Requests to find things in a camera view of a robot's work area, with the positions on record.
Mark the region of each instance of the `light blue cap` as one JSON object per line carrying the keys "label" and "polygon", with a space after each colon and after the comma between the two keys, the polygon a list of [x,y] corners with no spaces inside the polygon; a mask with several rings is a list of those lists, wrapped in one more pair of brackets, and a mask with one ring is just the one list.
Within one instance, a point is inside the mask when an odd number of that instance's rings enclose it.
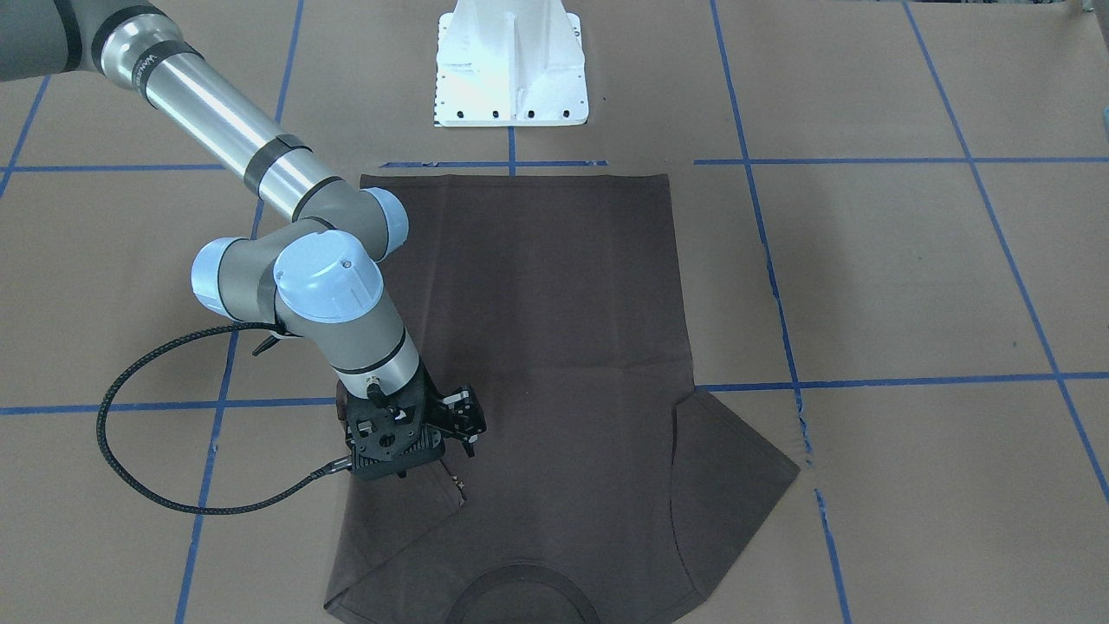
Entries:
{"label": "light blue cap", "polygon": [[389,241],[385,245],[385,255],[381,256],[384,259],[408,239],[408,213],[405,212],[405,206],[397,198],[397,195],[385,188],[363,188],[363,192],[374,195],[377,203],[381,204],[381,212],[385,213],[385,226],[389,232]]}
{"label": "light blue cap", "polygon": [[296,315],[317,324],[345,324],[380,300],[385,282],[353,234],[327,229],[301,236],[274,263],[277,293]]}
{"label": "light blue cap", "polygon": [[241,239],[243,238],[216,238],[204,245],[193,259],[193,294],[204,307],[228,319],[234,318],[227,314],[227,308],[223,306],[223,298],[220,296],[220,262],[227,247]]}

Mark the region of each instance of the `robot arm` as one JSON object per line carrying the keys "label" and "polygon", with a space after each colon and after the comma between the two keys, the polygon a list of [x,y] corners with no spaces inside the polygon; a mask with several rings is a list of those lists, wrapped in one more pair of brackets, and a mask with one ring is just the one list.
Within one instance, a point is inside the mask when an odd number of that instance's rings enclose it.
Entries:
{"label": "robot arm", "polygon": [[291,223],[220,238],[193,263],[197,298],[232,320],[312,340],[346,390],[350,468],[368,478],[438,459],[442,437],[485,431],[472,389],[444,398],[377,262],[408,235],[388,191],[359,191],[221,76],[155,7],[134,0],[0,0],[0,81],[83,69],[134,89]]}

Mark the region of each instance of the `fabric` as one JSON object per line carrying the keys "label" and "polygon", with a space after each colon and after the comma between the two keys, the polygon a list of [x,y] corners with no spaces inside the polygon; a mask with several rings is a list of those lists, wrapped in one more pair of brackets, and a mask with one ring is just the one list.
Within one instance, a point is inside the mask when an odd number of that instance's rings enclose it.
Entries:
{"label": "fabric", "polygon": [[645,624],[703,602],[797,468],[694,391],[654,177],[363,177],[408,209],[383,266],[433,379],[471,383],[467,459],[352,481],[347,623]]}

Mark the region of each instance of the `beige floor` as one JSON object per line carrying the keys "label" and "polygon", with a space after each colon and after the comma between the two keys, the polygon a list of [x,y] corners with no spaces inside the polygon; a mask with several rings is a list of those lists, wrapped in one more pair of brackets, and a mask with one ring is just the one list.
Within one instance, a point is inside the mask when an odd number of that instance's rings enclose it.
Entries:
{"label": "beige floor", "polygon": [[[1076,3],[571,1],[590,121],[516,131],[433,127],[449,0],[203,4],[161,3],[352,177],[671,175],[698,383],[805,467],[683,623],[1109,622],[1109,53]],[[330,622],[346,475],[200,522],[93,441],[118,371],[220,324],[189,266],[256,202],[91,74],[0,85],[9,154],[0,622]],[[322,358],[257,340],[124,390],[156,491],[248,502],[342,454]]]}

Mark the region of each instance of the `black cable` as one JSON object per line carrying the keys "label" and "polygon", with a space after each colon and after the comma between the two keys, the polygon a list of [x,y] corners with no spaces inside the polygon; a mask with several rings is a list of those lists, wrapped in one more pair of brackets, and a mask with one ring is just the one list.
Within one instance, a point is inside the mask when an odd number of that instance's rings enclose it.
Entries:
{"label": "black cable", "polygon": [[238,513],[253,512],[261,510],[263,508],[268,508],[269,505],[277,503],[279,501],[284,501],[285,499],[293,495],[296,491],[301,490],[302,488],[312,483],[313,481],[319,479],[321,477],[324,477],[326,474],[334,474],[340,470],[348,468],[349,466],[349,460],[347,459],[329,462],[328,464],[312,471],[308,474],[308,477],[305,477],[298,483],[296,483],[288,490],[285,490],[281,494],[277,494],[276,497],[271,497],[265,501],[254,503],[252,505],[243,505],[238,508],[200,508],[196,505],[185,505],[182,503],[177,503],[175,501],[171,501],[164,497],[155,494],[154,492],[150,491],[150,489],[147,489],[145,485],[140,483],[138,479],[132,477],[131,473],[128,472],[125,468],[123,468],[123,464],[121,464],[120,461],[115,459],[115,456],[112,453],[111,448],[109,448],[108,446],[108,434],[104,431],[104,427],[108,423],[108,412],[112,407],[112,400],[115,399],[115,395],[120,391],[120,388],[123,387],[123,385],[128,381],[128,379],[130,379],[131,376],[135,375],[135,372],[138,372],[139,369],[151,364],[154,359],[164,356],[165,354],[183,345],[187,345],[194,340],[200,340],[202,338],[210,338],[213,336],[225,335],[241,330],[269,330],[278,334],[285,334],[284,328],[269,324],[237,324],[234,326],[210,328],[199,333],[185,335],[179,339],[171,340],[170,342],[163,345],[162,347],[159,347],[154,351],[151,351],[150,354],[140,358],[139,361],[135,362],[134,365],[128,367],[125,371],[120,374],[120,377],[115,378],[115,381],[112,382],[111,387],[109,387],[108,392],[104,393],[104,400],[100,403],[100,411],[96,413],[96,443],[100,446],[100,453],[104,456],[104,460],[108,461],[108,466],[112,467],[112,470],[115,471],[115,474],[120,475],[120,479],[122,479],[124,483],[133,488],[135,492],[139,492],[143,497],[146,497],[147,499],[154,501],[155,503],[162,505],[163,508],[169,508],[171,510],[184,513],[203,514],[203,515],[232,515]]}

